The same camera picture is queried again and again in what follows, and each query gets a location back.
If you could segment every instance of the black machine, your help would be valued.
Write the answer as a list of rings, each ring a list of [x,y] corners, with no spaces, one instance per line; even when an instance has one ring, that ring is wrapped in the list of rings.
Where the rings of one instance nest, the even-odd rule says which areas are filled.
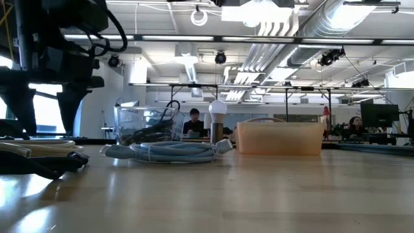
[[[364,127],[393,127],[394,121],[400,120],[398,105],[361,104],[361,117]]]
[[[81,100],[90,89],[104,86],[102,77],[92,75],[93,69],[99,68],[96,57],[126,50],[123,28],[107,9],[105,0],[14,0],[6,1],[6,6],[13,6],[13,10],[7,15],[9,40],[0,41],[0,52],[13,56],[20,69],[0,69],[0,97],[32,136],[36,134],[33,106],[36,90],[28,84],[61,84],[63,91],[57,94],[57,99],[63,126],[72,135]],[[122,37],[120,48],[112,48],[109,40],[99,34],[107,29],[108,18]],[[89,49],[67,41],[62,33],[67,28],[85,32],[91,42]]]

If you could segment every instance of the wooden table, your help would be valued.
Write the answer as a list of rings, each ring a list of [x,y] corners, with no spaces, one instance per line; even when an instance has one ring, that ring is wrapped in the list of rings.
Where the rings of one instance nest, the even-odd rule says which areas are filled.
[[[215,163],[118,161],[59,181],[0,176],[0,232],[413,232],[414,161],[325,150]]]

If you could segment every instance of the ceiling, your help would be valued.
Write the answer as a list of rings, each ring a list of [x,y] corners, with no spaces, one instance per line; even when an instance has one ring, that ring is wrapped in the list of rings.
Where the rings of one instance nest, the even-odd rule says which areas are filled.
[[[323,2],[323,0],[308,0],[309,7],[299,11],[299,22],[302,23]],[[414,1],[400,0],[400,11],[414,12]],[[127,34],[179,34],[179,35],[256,35],[259,27],[248,28],[242,22],[221,21],[220,16],[208,14],[207,23],[204,26],[195,26],[190,16],[194,5],[177,6],[165,4],[159,1],[157,5],[126,4],[119,5],[108,3],[109,9],[119,20]],[[210,10],[220,14],[221,9],[210,5],[201,5],[201,10]],[[393,8],[377,8],[375,11],[390,11]],[[356,38],[414,38],[414,27],[411,26],[414,15],[371,13],[367,18],[352,29],[346,36]],[[111,24],[104,34],[117,34]],[[180,73],[185,73],[185,68],[180,63],[175,63],[175,45],[178,43],[165,42],[130,42],[130,47],[140,47],[147,56],[151,67],[148,70],[148,78],[151,82],[170,82],[171,77],[177,78]],[[194,43],[198,48],[199,63],[195,64],[198,74],[223,75],[226,65],[216,65],[215,53],[218,50],[225,51],[227,65],[242,64],[249,53],[251,44],[241,43]],[[358,72],[369,71],[370,82],[374,85],[384,84],[384,71],[402,62],[404,59],[414,59],[414,47],[357,47],[346,46],[347,57],[355,65],[358,71],[342,58],[333,66],[324,68],[316,64],[317,58],[310,61],[304,69],[297,71],[293,85],[341,85],[344,80],[350,79]],[[131,56],[122,56],[124,62],[133,60]]]

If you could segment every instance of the light bulb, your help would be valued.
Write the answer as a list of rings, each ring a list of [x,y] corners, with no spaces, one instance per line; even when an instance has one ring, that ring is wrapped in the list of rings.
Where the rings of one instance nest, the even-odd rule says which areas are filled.
[[[226,114],[227,105],[221,100],[214,100],[208,107],[208,110],[210,113]]]

